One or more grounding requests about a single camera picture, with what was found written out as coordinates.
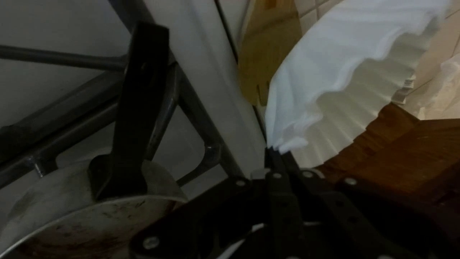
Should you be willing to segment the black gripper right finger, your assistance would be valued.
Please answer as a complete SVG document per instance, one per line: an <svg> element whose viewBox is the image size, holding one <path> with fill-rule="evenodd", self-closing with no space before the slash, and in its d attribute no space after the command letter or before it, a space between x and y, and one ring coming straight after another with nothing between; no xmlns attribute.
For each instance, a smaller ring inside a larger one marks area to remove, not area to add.
<svg viewBox="0 0 460 259"><path fill-rule="evenodd" d="M284 161L287 164L287 168L290 173L295 174L295 175L300 175L300 177L304 177L304 178L311 178L313 177L313 173L310 170L303 170L295 157L291 154L291 152L287 152L284 155Z"/></svg>

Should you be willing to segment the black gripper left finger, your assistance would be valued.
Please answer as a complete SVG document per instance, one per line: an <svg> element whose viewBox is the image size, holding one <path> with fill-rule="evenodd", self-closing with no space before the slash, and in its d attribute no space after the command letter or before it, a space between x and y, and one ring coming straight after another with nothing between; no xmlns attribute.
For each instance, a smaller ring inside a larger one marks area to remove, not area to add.
<svg viewBox="0 0 460 259"><path fill-rule="evenodd" d="M274 148L268 148L265 151L265 167L269 170L269 178L282 180L287 177L287 167L284 158Z"/></svg>

